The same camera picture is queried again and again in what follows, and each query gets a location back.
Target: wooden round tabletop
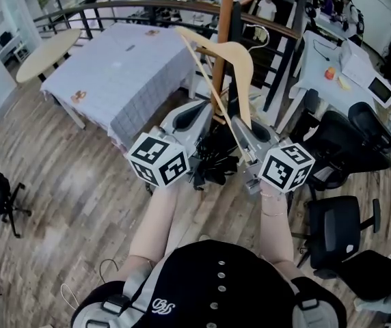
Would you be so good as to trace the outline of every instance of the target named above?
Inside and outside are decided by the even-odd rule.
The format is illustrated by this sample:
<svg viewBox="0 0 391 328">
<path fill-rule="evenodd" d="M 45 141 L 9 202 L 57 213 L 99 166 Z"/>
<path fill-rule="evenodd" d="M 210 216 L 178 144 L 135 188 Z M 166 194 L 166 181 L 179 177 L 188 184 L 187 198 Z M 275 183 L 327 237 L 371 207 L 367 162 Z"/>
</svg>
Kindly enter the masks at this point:
<svg viewBox="0 0 391 328">
<path fill-rule="evenodd" d="M 25 83 L 50 68 L 68 52 L 80 34 L 80 29 L 67 29 L 44 42 L 21 65 L 16 81 Z"/>
</svg>

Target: metal hook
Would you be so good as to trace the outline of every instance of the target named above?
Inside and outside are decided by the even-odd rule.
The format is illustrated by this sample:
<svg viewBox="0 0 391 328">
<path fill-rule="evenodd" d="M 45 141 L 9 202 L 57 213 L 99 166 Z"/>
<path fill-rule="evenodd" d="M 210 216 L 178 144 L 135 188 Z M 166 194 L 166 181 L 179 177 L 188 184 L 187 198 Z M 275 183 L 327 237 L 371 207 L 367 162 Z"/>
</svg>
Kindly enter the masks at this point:
<svg viewBox="0 0 391 328">
<path fill-rule="evenodd" d="M 265 42 L 265 44 L 260 45 L 260 46 L 252 46 L 250 49 L 248 49 L 249 52 L 251 50 L 254 50 L 254 49 L 260 49 L 261 47 L 266 47 L 269 44 L 269 42 L 270 42 L 270 34 L 269 34 L 269 31 L 265 29 L 265 27 L 263 27 L 262 25 L 247 25 L 247 26 L 248 27 L 261 28 L 267 34 L 267 41 Z"/>
</svg>

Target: person in purple shirt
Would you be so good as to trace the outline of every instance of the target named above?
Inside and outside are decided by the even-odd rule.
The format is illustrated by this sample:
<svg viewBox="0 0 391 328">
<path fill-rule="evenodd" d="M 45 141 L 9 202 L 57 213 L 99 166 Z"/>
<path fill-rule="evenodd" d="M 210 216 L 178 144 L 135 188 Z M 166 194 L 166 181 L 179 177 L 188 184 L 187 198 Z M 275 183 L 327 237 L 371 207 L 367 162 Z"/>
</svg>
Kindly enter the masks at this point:
<svg viewBox="0 0 391 328">
<path fill-rule="evenodd" d="M 334 2 L 332 0 L 325 0 L 325 5 L 321 11 L 328 16 L 332 16 L 334 13 Z"/>
</svg>

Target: embroidered logo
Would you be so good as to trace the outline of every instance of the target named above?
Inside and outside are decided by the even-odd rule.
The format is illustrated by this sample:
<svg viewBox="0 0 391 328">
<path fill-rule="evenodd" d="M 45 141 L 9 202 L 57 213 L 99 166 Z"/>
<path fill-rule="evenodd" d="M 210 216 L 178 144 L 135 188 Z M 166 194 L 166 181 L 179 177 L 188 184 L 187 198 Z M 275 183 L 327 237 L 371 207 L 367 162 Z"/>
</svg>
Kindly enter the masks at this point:
<svg viewBox="0 0 391 328">
<path fill-rule="evenodd" d="M 164 299 L 155 299 L 153 301 L 153 314 L 169 314 L 176 307 L 173 303 L 167 303 Z"/>
</svg>

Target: screen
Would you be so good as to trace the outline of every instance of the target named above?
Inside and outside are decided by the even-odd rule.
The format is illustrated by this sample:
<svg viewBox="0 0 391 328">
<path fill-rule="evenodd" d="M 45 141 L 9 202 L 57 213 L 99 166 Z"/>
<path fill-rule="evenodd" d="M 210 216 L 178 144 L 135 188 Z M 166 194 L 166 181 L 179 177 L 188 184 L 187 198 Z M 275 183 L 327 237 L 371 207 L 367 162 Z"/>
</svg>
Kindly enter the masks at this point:
<svg viewBox="0 0 391 328">
<path fill-rule="evenodd" d="M 373 92 L 382 102 L 387 102 L 391 97 L 391 90 L 378 78 L 374 78 L 368 89 Z"/>
</svg>

